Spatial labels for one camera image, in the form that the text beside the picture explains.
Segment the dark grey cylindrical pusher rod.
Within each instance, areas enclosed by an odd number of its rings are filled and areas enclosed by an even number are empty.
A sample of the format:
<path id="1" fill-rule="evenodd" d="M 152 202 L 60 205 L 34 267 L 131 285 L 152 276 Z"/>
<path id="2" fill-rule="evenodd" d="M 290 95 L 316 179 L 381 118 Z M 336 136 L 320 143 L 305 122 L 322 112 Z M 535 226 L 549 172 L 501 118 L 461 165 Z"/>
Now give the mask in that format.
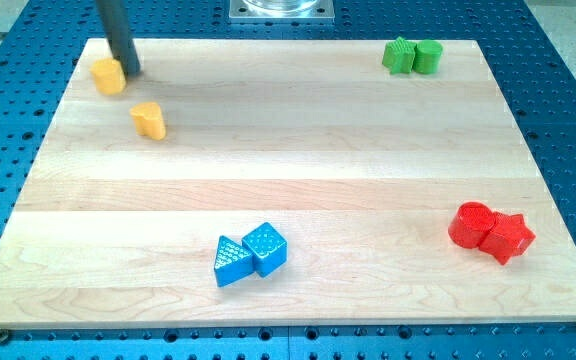
<path id="1" fill-rule="evenodd" d="M 137 55 L 130 21 L 123 0 L 95 0 L 111 54 L 127 76 L 137 76 L 141 64 Z"/>

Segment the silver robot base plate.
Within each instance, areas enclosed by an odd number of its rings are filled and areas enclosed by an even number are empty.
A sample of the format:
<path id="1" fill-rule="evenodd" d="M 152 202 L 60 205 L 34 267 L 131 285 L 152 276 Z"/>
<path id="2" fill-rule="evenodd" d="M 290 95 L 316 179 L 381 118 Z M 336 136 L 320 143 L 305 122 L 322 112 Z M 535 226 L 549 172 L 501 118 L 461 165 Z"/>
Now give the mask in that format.
<path id="1" fill-rule="evenodd" d="M 229 0 L 228 15 L 239 23 L 332 22 L 333 0 Z"/>

